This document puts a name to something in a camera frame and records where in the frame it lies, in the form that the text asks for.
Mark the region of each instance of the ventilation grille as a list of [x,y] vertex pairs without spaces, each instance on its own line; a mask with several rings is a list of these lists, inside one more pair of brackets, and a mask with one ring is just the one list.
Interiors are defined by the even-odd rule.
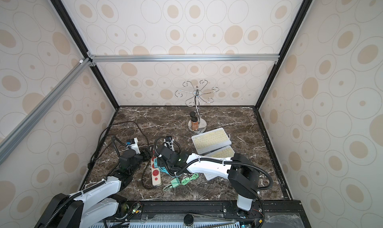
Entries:
[[[183,222],[150,222],[147,224],[142,224],[140,222],[131,222],[129,228],[204,228],[211,225],[219,225],[221,222],[213,222],[213,221],[204,221],[204,222],[194,222],[194,226],[184,226]],[[104,228],[104,224],[99,222],[96,223],[89,228]],[[217,228],[240,228],[239,222],[230,225],[222,225]]]

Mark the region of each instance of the wall panel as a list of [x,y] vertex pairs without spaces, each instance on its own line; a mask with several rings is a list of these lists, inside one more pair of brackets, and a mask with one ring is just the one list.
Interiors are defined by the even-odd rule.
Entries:
[[302,0],[63,0],[97,55],[279,53]]
[[381,227],[383,0],[315,0],[260,112],[313,228]]
[[0,141],[80,58],[47,0],[0,0]]
[[0,227],[34,227],[53,196],[77,191],[114,111],[85,69],[0,165]]
[[220,90],[202,98],[214,102],[210,105],[255,105],[267,80],[273,61],[231,62],[132,62],[98,63],[119,105],[179,105],[193,95],[184,93],[178,98],[175,91],[193,91],[192,86],[183,87],[186,80],[194,86],[199,81],[209,82],[202,92]]

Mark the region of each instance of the brown marble surface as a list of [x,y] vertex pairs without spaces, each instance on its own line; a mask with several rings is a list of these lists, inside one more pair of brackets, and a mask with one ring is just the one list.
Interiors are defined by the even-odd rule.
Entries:
[[[189,121],[189,107],[121,107],[113,123],[132,120],[136,121],[151,144],[159,136],[171,135],[183,150],[195,152],[191,136],[194,135],[187,128]],[[231,147],[235,152],[245,155],[255,165],[269,172],[274,179],[274,186],[270,190],[261,191],[263,200],[282,200],[281,188],[275,176],[273,165],[269,158],[265,143],[262,139],[259,127],[251,107],[201,107],[202,118],[208,123],[207,130],[223,127],[230,140]],[[137,129],[134,123],[116,125],[111,128],[109,135],[115,135],[125,142],[127,139],[138,138],[139,147],[146,146],[146,139]],[[105,141],[102,149],[110,143],[110,137]],[[116,142],[120,151],[124,148]],[[117,155],[110,146],[96,162],[88,180],[88,185],[98,182],[117,163]],[[179,186],[163,192],[165,185],[173,179],[165,173],[161,173],[162,186],[153,190],[146,190],[141,184],[141,174],[146,163],[142,163],[140,169],[134,174],[133,181],[119,195],[128,200],[236,200],[237,193],[226,179],[217,177],[207,181],[204,174],[189,182],[186,186]],[[150,167],[144,176],[145,184],[151,185]],[[259,186],[266,185],[267,179],[262,175]]]

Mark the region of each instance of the metal bracket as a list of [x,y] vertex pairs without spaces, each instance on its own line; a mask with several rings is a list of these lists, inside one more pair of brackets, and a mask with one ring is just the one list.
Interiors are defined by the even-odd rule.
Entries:
[[88,55],[89,58],[94,58],[94,55],[91,52],[89,52],[89,51],[87,51],[87,55]]

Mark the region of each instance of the round metal base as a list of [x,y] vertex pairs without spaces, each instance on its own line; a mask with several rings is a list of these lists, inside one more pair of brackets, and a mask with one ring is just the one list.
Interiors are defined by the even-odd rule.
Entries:
[[208,124],[206,123],[206,121],[203,118],[201,118],[199,120],[199,124],[198,124],[198,131],[193,131],[191,126],[192,126],[192,124],[191,124],[191,121],[189,120],[189,122],[188,122],[189,130],[194,132],[194,133],[200,134],[200,133],[203,133],[206,130]]

